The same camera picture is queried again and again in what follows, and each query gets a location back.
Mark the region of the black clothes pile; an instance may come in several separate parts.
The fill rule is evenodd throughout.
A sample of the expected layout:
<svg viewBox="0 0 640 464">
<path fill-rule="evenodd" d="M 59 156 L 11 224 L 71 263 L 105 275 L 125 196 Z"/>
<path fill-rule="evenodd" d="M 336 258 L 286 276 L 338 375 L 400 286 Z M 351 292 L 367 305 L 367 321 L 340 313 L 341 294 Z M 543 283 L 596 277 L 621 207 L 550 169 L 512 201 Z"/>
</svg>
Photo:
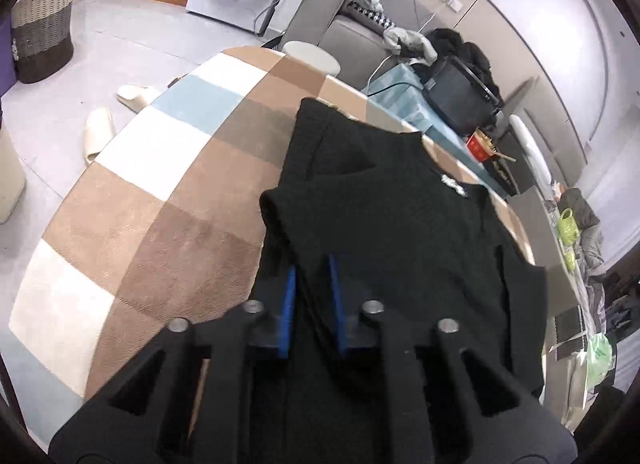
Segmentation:
<svg viewBox="0 0 640 464">
<path fill-rule="evenodd" d="M 438 28 L 427 33 L 427 39 L 434 46 L 439 57 L 458 57 L 498 99 L 501 98 L 498 85 L 491 72 L 491 63 L 475 43 L 465 41 L 457 31 Z"/>
</svg>

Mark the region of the cream slipper near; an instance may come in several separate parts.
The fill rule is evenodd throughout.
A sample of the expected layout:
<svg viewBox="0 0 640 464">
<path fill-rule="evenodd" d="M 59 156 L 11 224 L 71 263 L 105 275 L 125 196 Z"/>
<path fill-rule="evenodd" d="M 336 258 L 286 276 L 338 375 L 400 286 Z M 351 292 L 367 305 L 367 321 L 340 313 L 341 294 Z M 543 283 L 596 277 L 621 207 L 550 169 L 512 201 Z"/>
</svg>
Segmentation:
<svg viewBox="0 0 640 464">
<path fill-rule="evenodd" d="M 110 109 L 94 107 L 88 114 L 84 127 L 84 158 L 90 165 L 115 136 Z"/>
</svg>

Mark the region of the teal tablecloth side table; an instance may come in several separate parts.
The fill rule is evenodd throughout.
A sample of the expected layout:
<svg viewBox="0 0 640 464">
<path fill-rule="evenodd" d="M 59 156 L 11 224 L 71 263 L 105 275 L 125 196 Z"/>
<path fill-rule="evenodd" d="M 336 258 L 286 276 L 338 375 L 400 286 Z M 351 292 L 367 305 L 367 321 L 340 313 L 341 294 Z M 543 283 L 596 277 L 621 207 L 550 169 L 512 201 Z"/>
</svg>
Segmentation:
<svg viewBox="0 0 640 464">
<path fill-rule="evenodd" d="M 491 177 L 458 136 L 431 108 L 421 93 L 422 85 L 416 73 L 406 65 L 399 65 L 374 80 L 363 93 L 392 117 L 422 132 L 442 149 L 462 162 L 485 186 L 500 197 L 508 194 Z"/>
</svg>

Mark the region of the grey sofa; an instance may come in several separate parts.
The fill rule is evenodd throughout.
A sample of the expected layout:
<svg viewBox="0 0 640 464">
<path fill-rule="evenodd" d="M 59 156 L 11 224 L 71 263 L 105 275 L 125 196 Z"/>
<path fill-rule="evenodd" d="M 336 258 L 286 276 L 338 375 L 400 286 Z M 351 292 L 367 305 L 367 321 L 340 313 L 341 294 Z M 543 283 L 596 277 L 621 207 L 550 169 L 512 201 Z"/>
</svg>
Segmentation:
<svg viewBox="0 0 640 464">
<path fill-rule="evenodd" d="M 288 42 L 318 46 L 341 66 L 338 80 L 363 90 L 373 73 L 380 76 L 394 61 L 381 36 L 351 16 L 341 13 L 346 0 L 303 0 L 282 36 L 280 50 Z"/>
</svg>

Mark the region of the beige trash bin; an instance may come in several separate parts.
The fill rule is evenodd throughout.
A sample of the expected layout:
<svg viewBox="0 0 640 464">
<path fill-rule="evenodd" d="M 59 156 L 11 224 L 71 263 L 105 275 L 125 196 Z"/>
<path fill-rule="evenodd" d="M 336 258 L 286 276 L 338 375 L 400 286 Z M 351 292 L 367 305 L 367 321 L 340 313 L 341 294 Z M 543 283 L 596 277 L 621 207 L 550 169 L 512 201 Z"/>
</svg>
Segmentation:
<svg viewBox="0 0 640 464">
<path fill-rule="evenodd" d="M 26 186 L 26 176 L 9 132 L 2 128 L 0 138 L 0 223 L 6 223 Z"/>
</svg>

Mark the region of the cream slipper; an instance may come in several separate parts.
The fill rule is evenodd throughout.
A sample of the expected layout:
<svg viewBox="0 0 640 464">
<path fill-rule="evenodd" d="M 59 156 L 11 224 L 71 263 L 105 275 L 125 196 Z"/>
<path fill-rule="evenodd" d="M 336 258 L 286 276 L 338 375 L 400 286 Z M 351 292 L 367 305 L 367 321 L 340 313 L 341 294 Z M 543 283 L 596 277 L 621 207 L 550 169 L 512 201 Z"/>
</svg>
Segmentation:
<svg viewBox="0 0 640 464">
<path fill-rule="evenodd" d="M 115 136 L 110 109 L 94 107 L 88 114 L 84 127 L 84 158 L 90 165 Z"/>
<path fill-rule="evenodd" d="M 146 98 L 146 88 L 137 85 L 122 85 L 116 90 L 117 100 L 135 113 L 149 105 Z"/>
</svg>

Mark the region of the green plastic bag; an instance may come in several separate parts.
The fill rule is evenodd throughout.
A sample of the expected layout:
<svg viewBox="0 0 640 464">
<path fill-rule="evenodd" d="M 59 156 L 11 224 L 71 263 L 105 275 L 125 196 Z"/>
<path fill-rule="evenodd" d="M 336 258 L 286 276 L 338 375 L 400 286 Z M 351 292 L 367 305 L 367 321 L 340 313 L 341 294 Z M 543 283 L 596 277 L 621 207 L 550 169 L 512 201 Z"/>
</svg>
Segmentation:
<svg viewBox="0 0 640 464">
<path fill-rule="evenodd" d="M 603 333 L 590 337 L 587 347 L 587 387 L 595 388 L 605 379 L 613 364 L 613 348 Z"/>
</svg>

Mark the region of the woven laundry basket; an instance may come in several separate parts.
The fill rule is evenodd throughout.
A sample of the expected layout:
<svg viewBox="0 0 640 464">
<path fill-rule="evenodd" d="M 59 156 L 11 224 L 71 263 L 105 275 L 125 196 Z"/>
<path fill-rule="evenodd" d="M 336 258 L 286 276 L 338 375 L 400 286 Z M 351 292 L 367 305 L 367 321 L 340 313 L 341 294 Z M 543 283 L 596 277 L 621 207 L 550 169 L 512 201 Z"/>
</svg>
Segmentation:
<svg viewBox="0 0 640 464">
<path fill-rule="evenodd" d="M 73 0 L 18 0 L 11 10 L 12 54 L 23 84 L 47 79 L 74 56 Z"/>
</svg>

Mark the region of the cream slipper far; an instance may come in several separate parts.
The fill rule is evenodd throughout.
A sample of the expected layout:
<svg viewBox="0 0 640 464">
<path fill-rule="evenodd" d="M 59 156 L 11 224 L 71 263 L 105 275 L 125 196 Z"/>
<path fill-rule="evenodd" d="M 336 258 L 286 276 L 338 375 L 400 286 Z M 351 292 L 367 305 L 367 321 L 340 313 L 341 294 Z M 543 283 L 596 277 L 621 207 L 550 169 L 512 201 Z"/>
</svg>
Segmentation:
<svg viewBox="0 0 640 464">
<path fill-rule="evenodd" d="M 146 88 L 137 85 L 122 85 L 116 90 L 117 100 L 135 113 L 149 105 L 146 98 Z"/>
</svg>

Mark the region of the black rice cooker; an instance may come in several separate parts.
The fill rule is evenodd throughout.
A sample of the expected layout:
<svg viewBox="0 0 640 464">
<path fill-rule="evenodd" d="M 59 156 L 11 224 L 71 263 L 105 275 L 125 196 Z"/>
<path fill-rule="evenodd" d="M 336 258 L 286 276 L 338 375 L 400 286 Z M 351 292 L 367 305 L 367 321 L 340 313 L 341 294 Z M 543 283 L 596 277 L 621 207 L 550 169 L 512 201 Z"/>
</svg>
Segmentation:
<svg viewBox="0 0 640 464">
<path fill-rule="evenodd" d="M 458 58 L 448 56 L 424 84 L 424 97 L 439 117 L 458 135 L 495 125 L 499 99 Z"/>
</svg>

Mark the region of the white round stool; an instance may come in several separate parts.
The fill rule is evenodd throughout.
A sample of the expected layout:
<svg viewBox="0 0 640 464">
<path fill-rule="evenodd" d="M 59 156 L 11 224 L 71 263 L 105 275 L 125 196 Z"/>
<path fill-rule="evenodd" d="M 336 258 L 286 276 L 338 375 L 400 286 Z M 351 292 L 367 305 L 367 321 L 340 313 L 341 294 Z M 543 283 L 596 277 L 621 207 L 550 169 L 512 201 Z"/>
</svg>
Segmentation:
<svg viewBox="0 0 640 464">
<path fill-rule="evenodd" d="M 324 74 L 329 74 L 329 76 L 338 76 L 341 72 L 340 63 L 317 45 L 307 42 L 290 41 L 286 42 L 281 50 L 285 55 L 302 61 L 304 64 L 314 67 Z"/>
</svg>

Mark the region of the red instant noodle bowl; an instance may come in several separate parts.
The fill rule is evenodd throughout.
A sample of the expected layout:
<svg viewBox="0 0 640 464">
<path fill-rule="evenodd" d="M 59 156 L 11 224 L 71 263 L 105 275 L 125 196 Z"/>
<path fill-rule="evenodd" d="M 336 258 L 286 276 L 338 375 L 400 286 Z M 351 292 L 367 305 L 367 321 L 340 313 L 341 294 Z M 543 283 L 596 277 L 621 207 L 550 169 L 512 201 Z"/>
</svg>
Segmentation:
<svg viewBox="0 0 640 464">
<path fill-rule="evenodd" d="M 468 139 L 466 139 L 466 148 L 472 153 L 472 156 L 480 163 L 484 163 L 493 158 L 503 159 L 509 162 L 515 162 L 515 159 L 500 152 L 492 143 L 488 135 L 477 128 Z"/>
</svg>

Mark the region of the black knit sweater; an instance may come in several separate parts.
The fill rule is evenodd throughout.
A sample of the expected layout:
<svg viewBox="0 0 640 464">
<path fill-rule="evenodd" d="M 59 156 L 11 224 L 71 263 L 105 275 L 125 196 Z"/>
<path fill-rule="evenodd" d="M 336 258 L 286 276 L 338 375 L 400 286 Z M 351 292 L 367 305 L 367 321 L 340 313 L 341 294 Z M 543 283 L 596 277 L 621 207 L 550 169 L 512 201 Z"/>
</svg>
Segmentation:
<svg viewBox="0 0 640 464">
<path fill-rule="evenodd" d="M 419 134 L 306 98 L 259 205 L 253 294 L 279 320 L 291 267 L 296 290 L 288 358 L 256 359 L 250 462 L 548 460 L 537 402 L 546 278 L 485 188 L 439 169 Z"/>
</svg>

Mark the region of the checkered plush blanket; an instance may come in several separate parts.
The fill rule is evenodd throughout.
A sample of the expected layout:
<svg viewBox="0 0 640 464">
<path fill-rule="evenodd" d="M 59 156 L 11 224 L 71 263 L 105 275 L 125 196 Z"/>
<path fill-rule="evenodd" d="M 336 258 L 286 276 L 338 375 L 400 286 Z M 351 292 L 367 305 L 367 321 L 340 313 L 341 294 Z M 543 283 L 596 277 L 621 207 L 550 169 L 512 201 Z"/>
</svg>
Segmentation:
<svg viewBox="0 0 640 464">
<path fill-rule="evenodd" d="M 4 357 L 26 408 L 70 415 L 162 326 L 245 301 L 262 260 L 262 194 L 279 184 L 297 111 L 416 133 L 439 169 L 485 188 L 526 262 L 518 217 L 431 139 L 286 55 L 226 50 L 135 116 L 81 175 L 38 241 Z"/>
</svg>

